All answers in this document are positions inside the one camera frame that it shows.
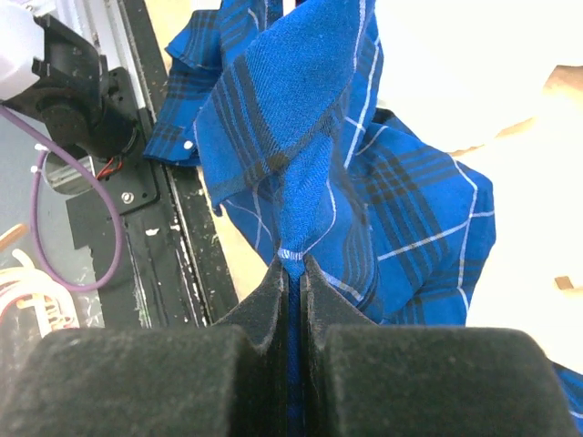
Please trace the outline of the blue plaid shirt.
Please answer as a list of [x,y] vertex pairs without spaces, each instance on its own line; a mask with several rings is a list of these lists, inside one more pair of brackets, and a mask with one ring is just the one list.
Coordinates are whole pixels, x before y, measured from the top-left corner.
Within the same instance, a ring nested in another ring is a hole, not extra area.
[[380,325],[464,325],[496,240],[491,182],[376,108],[372,1],[223,1],[168,45],[145,154],[201,167],[212,206],[291,279],[288,428],[307,432],[299,280]]

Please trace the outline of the aluminium frame rail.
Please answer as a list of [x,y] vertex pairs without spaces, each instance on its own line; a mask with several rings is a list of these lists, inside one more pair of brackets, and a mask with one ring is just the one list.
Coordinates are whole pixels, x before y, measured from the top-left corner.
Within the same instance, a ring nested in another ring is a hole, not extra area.
[[148,202],[157,194],[153,171],[141,156],[146,136],[128,71],[109,68],[105,56],[50,14],[35,20],[45,36],[45,58],[32,65],[39,80],[22,106],[55,143],[90,157],[112,195]]

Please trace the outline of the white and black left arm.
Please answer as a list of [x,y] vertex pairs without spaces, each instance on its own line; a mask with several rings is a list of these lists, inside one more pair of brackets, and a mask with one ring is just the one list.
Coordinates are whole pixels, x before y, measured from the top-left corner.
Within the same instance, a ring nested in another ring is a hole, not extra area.
[[138,141],[138,105],[103,1],[4,1],[1,102],[60,147],[109,159]]

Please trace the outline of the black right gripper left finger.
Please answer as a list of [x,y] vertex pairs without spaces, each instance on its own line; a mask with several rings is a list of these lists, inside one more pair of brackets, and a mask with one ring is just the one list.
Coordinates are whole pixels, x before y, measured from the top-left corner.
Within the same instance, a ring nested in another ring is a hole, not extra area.
[[284,436],[288,277],[207,328],[46,336],[1,409],[4,436]]

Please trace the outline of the white hanging shirt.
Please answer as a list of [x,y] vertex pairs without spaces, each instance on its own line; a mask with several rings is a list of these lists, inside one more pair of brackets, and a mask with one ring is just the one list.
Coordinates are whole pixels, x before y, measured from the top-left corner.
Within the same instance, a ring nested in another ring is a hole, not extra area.
[[582,368],[582,4],[380,1],[379,102],[491,179],[496,244],[468,322]]

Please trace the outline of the pink hanger in foreground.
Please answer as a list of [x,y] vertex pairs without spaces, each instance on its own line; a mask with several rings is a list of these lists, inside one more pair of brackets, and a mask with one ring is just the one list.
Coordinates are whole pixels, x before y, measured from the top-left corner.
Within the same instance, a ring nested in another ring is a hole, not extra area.
[[56,330],[80,327],[72,296],[59,284],[36,285],[31,280],[8,282],[1,288],[1,316],[14,305],[19,310],[34,311],[42,337]]

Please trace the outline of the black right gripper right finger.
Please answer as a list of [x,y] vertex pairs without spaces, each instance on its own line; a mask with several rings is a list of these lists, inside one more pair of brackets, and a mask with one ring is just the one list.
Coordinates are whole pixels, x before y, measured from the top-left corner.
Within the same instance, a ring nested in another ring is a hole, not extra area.
[[301,279],[310,436],[575,436],[545,353],[520,330],[379,326],[325,279]]

